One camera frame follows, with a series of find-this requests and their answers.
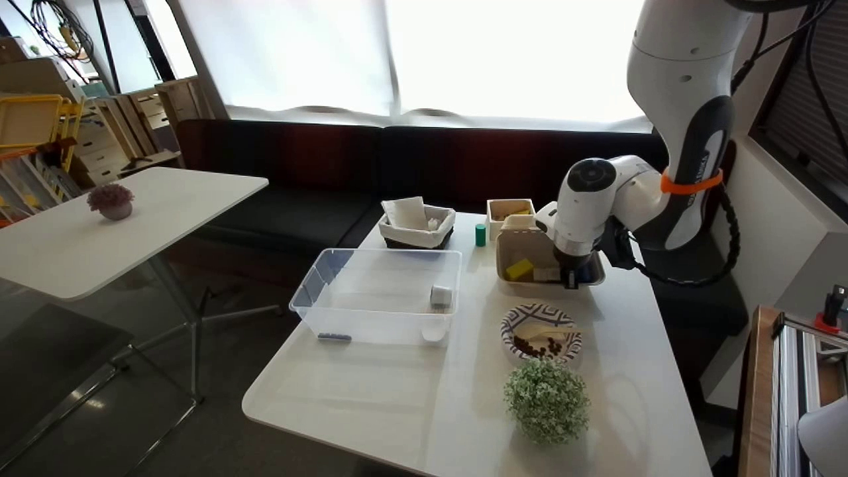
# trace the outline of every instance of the flower pot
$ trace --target flower pot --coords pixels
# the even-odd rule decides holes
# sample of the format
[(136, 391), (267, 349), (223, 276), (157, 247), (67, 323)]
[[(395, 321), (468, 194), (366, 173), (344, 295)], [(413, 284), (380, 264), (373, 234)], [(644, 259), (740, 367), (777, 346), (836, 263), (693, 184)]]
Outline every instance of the flower pot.
[(123, 205), (118, 205), (117, 207), (109, 207), (108, 209), (101, 209), (100, 215), (106, 217), (110, 221), (119, 221), (121, 219), (126, 219), (132, 213), (132, 202), (127, 202)]

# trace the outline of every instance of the small potted plant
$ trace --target small potted plant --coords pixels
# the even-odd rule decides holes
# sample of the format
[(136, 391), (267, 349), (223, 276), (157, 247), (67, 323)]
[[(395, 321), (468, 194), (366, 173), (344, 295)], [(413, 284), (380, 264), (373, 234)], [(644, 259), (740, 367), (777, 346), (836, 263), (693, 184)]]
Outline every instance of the small potted plant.
[(504, 386), (509, 413), (536, 444), (566, 444), (589, 424), (586, 384), (553, 360), (531, 358)]
[(88, 206), (99, 210), (109, 220), (119, 221), (132, 213), (133, 199), (130, 189), (120, 184), (106, 184), (88, 193)]

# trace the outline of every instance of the yellow sponge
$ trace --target yellow sponge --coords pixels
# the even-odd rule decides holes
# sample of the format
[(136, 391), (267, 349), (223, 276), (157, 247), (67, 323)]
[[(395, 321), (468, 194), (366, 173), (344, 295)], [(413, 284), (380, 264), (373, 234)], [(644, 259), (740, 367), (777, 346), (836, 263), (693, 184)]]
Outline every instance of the yellow sponge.
[(515, 280), (516, 278), (522, 277), (527, 273), (533, 271), (533, 264), (530, 263), (530, 260), (524, 259), (522, 261), (517, 262), (516, 264), (506, 268), (506, 276), (510, 280)]

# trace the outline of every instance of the decorative plate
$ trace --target decorative plate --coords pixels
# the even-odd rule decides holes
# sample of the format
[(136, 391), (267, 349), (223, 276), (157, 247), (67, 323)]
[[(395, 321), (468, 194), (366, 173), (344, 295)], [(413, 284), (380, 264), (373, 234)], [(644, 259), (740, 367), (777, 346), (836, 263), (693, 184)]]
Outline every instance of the decorative plate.
[[(500, 339), (507, 356), (517, 365), (522, 360), (531, 356), (516, 347), (513, 339), (515, 330), (520, 329), (523, 324), (536, 324), (551, 326), (555, 328), (574, 328), (574, 321), (565, 312), (544, 303), (527, 303), (509, 310), (500, 321)], [(530, 340), (529, 344), (535, 349), (546, 344), (547, 338), (537, 337)], [(559, 340), (561, 350), (554, 356), (554, 361), (565, 365), (573, 360), (583, 347), (583, 334), (574, 333), (566, 336), (565, 341)]]

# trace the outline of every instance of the black sofa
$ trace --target black sofa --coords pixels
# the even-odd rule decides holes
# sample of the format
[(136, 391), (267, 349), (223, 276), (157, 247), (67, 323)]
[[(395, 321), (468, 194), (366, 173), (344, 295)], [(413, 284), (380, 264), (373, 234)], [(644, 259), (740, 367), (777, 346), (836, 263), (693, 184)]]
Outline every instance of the black sofa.
[[(195, 255), (196, 264), (286, 286), (321, 250), (361, 243), (382, 214), (381, 199), (421, 195), (477, 213), (486, 199), (531, 198), (541, 207), (578, 160), (636, 154), (660, 171), (668, 161), (661, 139), (648, 134), (218, 120), (183, 121), (176, 133), (188, 168), (270, 180), (199, 229), (178, 258)], [(707, 228), (682, 250), (645, 252), (647, 265), (685, 278), (714, 271), (723, 258)], [(703, 289), (652, 284), (669, 334), (689, 337), (675, 349), (681, 370), (700, 376), (704, 356), (747, 324), (733, 279)]]

